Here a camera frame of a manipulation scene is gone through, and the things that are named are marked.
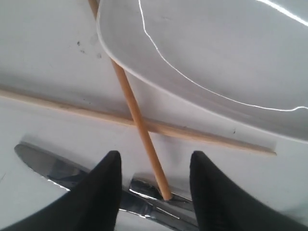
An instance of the knife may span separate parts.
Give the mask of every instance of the knife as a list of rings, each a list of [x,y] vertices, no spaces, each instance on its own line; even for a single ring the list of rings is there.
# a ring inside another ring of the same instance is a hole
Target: knife
[[[18,144],[14,150],[34,172],[67,191],[73,189],[90,172],[89,169],[29,143]],[[188,222],[189,217],[186,215],[163,204],[153,205],[126,190],[122,190],[120,210],[154,221],[174,231],[199,230],[196,224]]]

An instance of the white surface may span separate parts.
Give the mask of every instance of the white surface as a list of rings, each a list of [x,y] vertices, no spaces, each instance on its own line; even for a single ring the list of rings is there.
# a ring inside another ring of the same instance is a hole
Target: white surface
[[[93,39],[96,28],[87,1],[25,0],[17,5],[15,1],[1,1],[0,28],[1,85],[128,115],[109,59]],[[268,158],[151,134],[173,187],[188,194],[190,155],[193,150],[202,150],[257,199],[308,224],[306,144],[217,117],[135,77],[129,76],[129,81],[146,117],[264,145],[278,154]],[[119,150],[124,184],[134,174],[152,176],[135,129],[0,98],[0,229],[64,193],[18,159],[13,148],[20,141],[30,141],[89,168],[109,150]]]
[[[143,81],[307,141],[306,8],[305,0],[102,0],[98,31],[107,53]]]

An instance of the white table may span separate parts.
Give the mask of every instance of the white table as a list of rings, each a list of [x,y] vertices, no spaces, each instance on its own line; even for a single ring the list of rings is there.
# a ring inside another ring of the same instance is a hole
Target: white table
[[[0,84],[35,96],[129,115],[88,2],[2,1]],[[193,150],[204,151],[258,200],[308,224],[308,145],[249,128],[154,89],[129,76],[145,117],[274,148],[277,157],[151,134],[171,186],[189,195]],[[93,168],[119,150],[124,184],[153,177],[134,128],[0,98],[0,228],[60,197],[64,190],[27,168],[14,153],[20,141]]]

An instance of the knife blade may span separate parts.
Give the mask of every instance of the knife blade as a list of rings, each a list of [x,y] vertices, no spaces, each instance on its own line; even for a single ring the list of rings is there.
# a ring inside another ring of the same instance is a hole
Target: knife blade
[[[68,191],[72,190],[90,172],[90,169],[29,143],[18,144],[14,150],[34,172]],[[199,230],[195,224],[181,218],[185,215],[173,209],[166,209],[164,206],[153,205],[126,190],[122,190],[120,210],[154,221],[174,231]]]

